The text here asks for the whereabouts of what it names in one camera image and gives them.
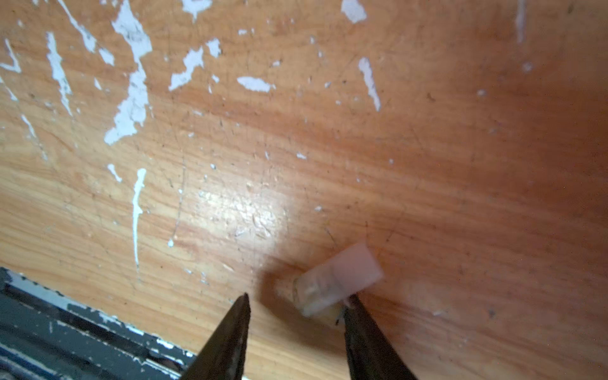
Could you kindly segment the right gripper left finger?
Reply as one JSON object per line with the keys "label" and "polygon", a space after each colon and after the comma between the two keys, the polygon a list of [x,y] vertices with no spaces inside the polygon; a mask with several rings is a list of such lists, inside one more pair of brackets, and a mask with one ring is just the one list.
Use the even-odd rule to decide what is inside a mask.
{"label": "right gripper left finger", "polygon": [[241,380],[250,318],[250,298],[244,293],[234,302],[180,379]]}

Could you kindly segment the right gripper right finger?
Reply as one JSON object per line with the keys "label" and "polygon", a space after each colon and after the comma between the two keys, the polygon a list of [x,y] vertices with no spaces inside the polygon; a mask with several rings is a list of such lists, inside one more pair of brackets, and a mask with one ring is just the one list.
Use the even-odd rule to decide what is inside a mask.
{"label": "right gripper right finger", "polygon": [[356,294],[348,298],[344,319],[351,379],[416,380]]}

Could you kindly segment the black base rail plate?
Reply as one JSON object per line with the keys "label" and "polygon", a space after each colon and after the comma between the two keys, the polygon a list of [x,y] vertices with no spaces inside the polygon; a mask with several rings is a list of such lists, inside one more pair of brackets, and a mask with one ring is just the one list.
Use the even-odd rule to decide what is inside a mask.
{"label": "black base rail plate", "polygon": [[179,379],[194,353],[1,270],[3,379]]}

